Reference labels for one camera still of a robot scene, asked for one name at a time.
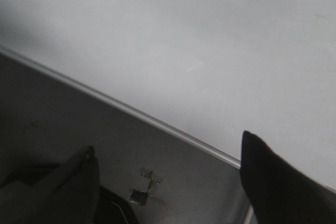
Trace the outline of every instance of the gray floor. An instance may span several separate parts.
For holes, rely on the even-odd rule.
[[[93,145],[101,185],[126,200],[145,190],[144,169],[163,178],[142,224],[243,223],[238,170],[130,115],[0,57],[0,180],[16,168],[60,163]]]

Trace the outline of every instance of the debris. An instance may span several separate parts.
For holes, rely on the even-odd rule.
[[[148,192],[132,190],[130,202],[145,206],[148,202]]]
[[[148,191],[153,190],[153,189],[156,188],[159,184],[161,184],[160,181],[155,180],[155,179],[151,179],[151,180],[149,181],[149,184],[148,184]]]
[[[143,177],[145,177],[145,178],[152,179],[152,178],[154,178],[153,170],[151,170],[150,172],[147,172],[147,173],[145,173],[145,174],[141,174],[141,176],[143,176]]]

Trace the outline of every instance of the white surface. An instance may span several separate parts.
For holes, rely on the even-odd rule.
[[[0,44],[235,158],[336,188],[336,0],[0,0]]]

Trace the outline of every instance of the dark object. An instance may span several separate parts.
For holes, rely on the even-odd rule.
[[[335,224],[336,195],[243,134],[240,177],[259,224]]]
[[[136,216],[126,200],[100,187],[95,224],[139,224]]]
[[[5,194],[10,196],[0,207],[0,224],[70,224],[92,220],[95,224],[139,224],[124,199],[99,187],[98,162],[92,147],[84,148],[62,166],[28,167],[11,173],[0,185],[0,193],[0,199]],[[13,199],[17,203],[10,205]]]
[[[92,222],[99,195],[98,161],[92,147],[84,148],[41,180],[37,177],[46,170],[30,171],[18,172],[4,181],[1,193],[7,193],[7,198],[1,198],[0,223]],[[21,190],[12,189],[17,185]]]
[[[145,191],[133,190],[131,194],[131,202],[140,206],[145,206],[148,200],[148,193]]]

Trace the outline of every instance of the white wall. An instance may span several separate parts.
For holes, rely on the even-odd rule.
[[[336,188],[335,0],[0,6],[3,46],[235,158],[253,131]]]

